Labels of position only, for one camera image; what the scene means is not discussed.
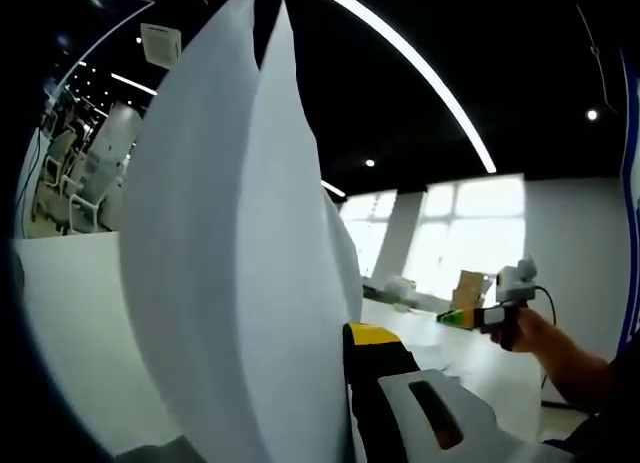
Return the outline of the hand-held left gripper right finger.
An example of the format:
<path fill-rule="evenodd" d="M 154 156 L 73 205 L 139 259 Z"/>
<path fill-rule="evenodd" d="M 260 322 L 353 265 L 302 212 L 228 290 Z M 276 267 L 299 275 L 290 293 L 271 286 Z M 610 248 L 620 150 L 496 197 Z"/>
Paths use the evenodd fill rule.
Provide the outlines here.
<path fill-rule="evenodd" d="M 370 462 L 541 462 L 544 450 L 498 426 L 482 399 L 438 370 L 422 370 L 392 332 L 343 327 L 351 411 Z"/>

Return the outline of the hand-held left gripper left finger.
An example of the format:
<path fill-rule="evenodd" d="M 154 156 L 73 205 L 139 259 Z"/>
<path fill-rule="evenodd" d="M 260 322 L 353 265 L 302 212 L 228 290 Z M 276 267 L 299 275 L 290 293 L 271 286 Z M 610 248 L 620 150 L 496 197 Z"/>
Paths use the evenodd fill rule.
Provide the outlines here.
<path fill-rule="evenodd" d="M 200 455 L 180 436 L 163 445 L 143 445 L 114 457 L 119 463 L 200 463 Z"/>

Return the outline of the person's right hand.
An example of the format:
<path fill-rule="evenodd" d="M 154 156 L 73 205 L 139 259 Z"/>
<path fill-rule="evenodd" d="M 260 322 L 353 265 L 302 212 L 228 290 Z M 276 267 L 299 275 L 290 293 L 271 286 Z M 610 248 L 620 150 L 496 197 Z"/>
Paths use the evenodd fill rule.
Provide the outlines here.
<path fill-rule="evenodd" d="M 490 333 L 502 349 L 516 353 L 536 353 L 556 327 L 529 308 L 518 308 L 515 317 Z"/>

